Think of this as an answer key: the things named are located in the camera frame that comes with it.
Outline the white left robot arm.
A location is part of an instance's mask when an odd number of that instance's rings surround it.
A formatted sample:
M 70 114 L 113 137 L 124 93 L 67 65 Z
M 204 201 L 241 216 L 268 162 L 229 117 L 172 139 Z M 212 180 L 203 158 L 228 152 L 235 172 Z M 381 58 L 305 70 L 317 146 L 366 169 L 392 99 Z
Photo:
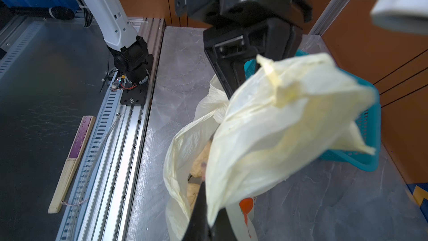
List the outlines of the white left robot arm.
M 95 17 L 115 66 L 134 83 L 153 57 L 131 26 L 119 0 L 84 0 Z M 257 55 L 278 61 L 295 55 L 310 0 L 175 0 L 178 16 L 209 24 L 204 49 L 228 97 L 245 82 L 244 64 Z

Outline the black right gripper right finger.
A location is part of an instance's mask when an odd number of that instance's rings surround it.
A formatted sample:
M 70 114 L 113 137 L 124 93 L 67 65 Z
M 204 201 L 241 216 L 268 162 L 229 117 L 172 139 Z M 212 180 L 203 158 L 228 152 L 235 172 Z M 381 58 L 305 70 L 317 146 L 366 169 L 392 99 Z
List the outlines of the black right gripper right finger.
M 237 241 L 225 208 L 221 209 L 211 227 L 212 241 Z

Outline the yellow printed plastic bag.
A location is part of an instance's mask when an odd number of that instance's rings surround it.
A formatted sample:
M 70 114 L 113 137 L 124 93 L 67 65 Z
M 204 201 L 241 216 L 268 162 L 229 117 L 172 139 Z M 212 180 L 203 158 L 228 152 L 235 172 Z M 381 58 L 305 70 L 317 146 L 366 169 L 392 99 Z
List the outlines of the yellow printed plastic bag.
M 286 180 L 327 150 L 374 155 L 355 120 L 375 103 L 376 93 L 338 68 L 327 53 L 273 61 L 256 57 L 259 70 L 231 98 L 213 78 L 193 122 L 173 138 L 163 179 L 169 237 L 181 241 L 191 211 L 190 183 L 206 185 L 207 222 L 225 208 L 238 241 L 257 240 L 254 199 Z M 207 142 L 212 145 L 204 177 L 190 174 Z

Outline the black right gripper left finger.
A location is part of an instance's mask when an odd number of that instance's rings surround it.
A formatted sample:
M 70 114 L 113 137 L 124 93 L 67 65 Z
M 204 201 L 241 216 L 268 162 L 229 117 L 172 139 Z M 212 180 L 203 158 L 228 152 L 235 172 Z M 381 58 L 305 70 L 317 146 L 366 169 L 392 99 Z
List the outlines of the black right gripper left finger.
M 210 241 L 207 222 L 206 185 L 202 182 L 195 206 L 182 241 Z

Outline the tan pear round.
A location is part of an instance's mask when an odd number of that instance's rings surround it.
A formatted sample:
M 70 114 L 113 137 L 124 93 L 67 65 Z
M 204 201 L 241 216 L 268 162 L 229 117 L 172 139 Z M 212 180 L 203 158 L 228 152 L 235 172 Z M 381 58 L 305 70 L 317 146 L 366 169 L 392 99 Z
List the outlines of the tan pear round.
M 187 186 L 187 199 L 188 199 L 188 202 L 189 202 L 191 213 L 194 210 L 199 190 L 200 190 L 200 184 L 190 183 Z

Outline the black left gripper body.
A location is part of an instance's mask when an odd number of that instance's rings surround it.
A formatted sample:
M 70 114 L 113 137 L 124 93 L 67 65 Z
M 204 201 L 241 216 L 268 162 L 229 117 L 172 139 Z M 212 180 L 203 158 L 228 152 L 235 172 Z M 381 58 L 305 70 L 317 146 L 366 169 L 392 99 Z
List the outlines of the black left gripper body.
M 228 97 L 257 55 L 274 61 L 294 56 L 313 17 L 310 0 L 175 0 L 175 11 L 209 25 L 205 54 Z

